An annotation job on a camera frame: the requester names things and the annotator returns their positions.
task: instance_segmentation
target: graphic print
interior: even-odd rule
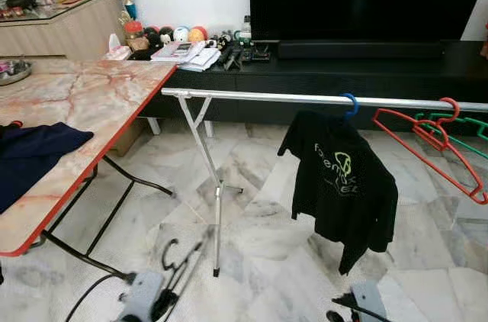
[[[315,144],[315,152],[323,164],[325,182],[330,184],[341,196],[352,196],[359,193],[356,177],[352,174],[351,156],[343,152],[334,152],[334,159],[329,159],[318,143]]]

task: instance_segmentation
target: red table edge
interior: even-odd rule
[[[164,79],[154,88],[154,90],[147,96],[147,98],[141,103],[138,109],[127,119],[124,125],[115,133],[115,135],[108,141],[108,143],[103,147],[100,153],[91,161],[91,163],[86,167],[86,169],[82,172],[82,174],[73,182],[68,191],[58,200],[56,205],[51,209],[51,211],[46,215],[46,217],[40,222],[34,232],[22,243],[22,245],[17,248],[15,251],[8,251],[2,252],[0,251],[0,256],[7,256],[7,257],[17,257],[23,255],[31,246],[32,243],[36,240],[36,238],[40,235],[40,232],[43,231],[46,225],[51,222],[54,216],[58,213],[58,211],[63,207],[66,201],[73,195],[76,191],[78,186],[83,182],[83,180],[88,177],[90,172],[93,170],[95,165],[100,162],[101,158],[109,151],[109,149],[115,144],[115,141],[122,135],[122,133],[127,129],[127,127],[132,124],[135,120],[137,115],[143,110],[144,107],[149,103],[149,101],[154,97],[154,95],[159,92],[161,87],[164,86],[166,81],[171,77],[171,75],[175,72],[177,66],[173,66],[172,69],[166,74]]]

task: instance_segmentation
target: paper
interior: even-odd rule
[[[220,51],[216,48],[203,49],[200,54],[190,61],[178,65],[179,69],[203,72],[210,68],[220,57]]]

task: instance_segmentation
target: black cable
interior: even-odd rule
[[[76,302],[75,306],[69,312],[68,317],[66,317],[66,321],[65,322],[69,322],[71,320],[71,317],[73,317],[73,314],[76,312],[76,310],[78,309],[79,305],[88,296],[88,294],[90,294],[92,292],[93,289],[95,289],[99,284],[101,284],[105,280],[107,280],[109,278],[113,278],[115,276],[116,275],[112,275],[112,274],[106,275],[103,278],[100,278],[99,280],[97,280],[90,288],[88,288],[88,290],[85,291],[84,295],[82,295],[82,297]]]

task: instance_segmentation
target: folding table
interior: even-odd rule
[[[35,127],[62,121],[95,134],[85,145],[62,157],[25,195],[0,214],[0,256],[20,256],[48,239],[81,261],[124,279],[126,274],[92,259],[90,252],[135,184],[157,188],[167,195],[172,192],[127,173],[105,154],[175,69],[174,64],[142,61],[38,60],[26,79],[0,87],[0,124],[19,120],[24,127]],[[53,231],[94,180],[101,159],[131,181],[88,250],[82,253],[56,237]],[[38,237],[41,241],[33,244]]]

